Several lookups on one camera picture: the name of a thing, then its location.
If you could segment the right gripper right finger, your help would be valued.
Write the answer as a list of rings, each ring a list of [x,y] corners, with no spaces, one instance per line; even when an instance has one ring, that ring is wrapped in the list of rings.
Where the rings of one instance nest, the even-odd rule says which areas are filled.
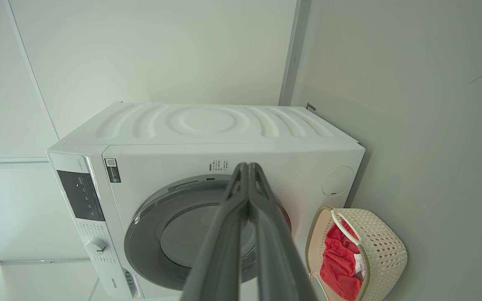
[[[259,299],[316,301],[282,206],[257,163],[249,164],[249,204],[256,227]]]

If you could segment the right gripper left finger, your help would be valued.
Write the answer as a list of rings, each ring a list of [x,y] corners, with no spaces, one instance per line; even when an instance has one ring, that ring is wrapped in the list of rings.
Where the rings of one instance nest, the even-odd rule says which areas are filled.
[[[248,164],[236,166],[186,280],[182,301],[237,301],[241,286],[241,227],[248,202]]]

